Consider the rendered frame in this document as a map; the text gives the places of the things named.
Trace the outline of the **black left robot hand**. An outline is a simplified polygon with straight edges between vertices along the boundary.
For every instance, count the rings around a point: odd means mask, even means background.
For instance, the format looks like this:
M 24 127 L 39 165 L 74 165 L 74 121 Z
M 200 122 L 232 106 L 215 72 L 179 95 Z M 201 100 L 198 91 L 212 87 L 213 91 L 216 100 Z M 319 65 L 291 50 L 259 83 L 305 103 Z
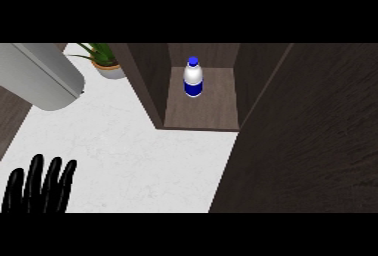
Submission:
M 3 214 L 62 214 L 67 212 L 77 161 L 62 165 L 57 156 L 43 173 L 45 157 L 37 154 L 28 172 L 17 168 L 9 175 L 3 194 Z

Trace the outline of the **dark wooden cabinet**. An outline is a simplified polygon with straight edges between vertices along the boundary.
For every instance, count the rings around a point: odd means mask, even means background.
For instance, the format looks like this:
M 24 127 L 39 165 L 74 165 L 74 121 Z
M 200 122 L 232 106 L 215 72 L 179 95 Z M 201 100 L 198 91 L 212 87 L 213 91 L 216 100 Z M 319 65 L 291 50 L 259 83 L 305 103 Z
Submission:
M 293 45 L 113 43 L 110 47 L 158 129 L 237 132 Z M 192 56 L 204 72 L 197 97 L 188 96 L 183 88 L 183 69 Z

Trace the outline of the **blue and white water bottle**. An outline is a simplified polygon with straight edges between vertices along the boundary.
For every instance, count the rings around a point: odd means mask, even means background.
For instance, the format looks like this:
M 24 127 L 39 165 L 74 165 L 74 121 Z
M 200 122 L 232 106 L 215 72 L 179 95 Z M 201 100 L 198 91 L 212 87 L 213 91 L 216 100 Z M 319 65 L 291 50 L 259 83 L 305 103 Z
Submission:
M 198 97 L 203 93 L 204 74 L 200 60 L 195 56 L 188 59 L 183 71 L 183 89 L 189 97 Z

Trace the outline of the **dark wooden cabinet door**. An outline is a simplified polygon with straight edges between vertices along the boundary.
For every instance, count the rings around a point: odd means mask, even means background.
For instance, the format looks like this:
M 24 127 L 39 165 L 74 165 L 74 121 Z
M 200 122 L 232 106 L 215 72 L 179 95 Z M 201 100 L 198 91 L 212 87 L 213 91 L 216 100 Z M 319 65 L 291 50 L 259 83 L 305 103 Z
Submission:
M 378 213 L 378 43 L 290 46 L 210 211 Z

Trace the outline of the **green potted plant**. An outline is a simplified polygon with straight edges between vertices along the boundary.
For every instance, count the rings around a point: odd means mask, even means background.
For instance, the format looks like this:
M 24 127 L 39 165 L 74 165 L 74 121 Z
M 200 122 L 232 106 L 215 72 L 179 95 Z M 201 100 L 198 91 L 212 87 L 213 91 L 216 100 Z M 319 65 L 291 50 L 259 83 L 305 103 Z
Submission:
M 107 43 L 79 43 L 79 46 L 89 53 L 88 56 L 74 54 L 74 57 L 88 59 L 99 74 L 113 80 L 123 79 L 126 77 L 121 65 L 117 61 L 116 55 L 113 53 L 111 47 Z

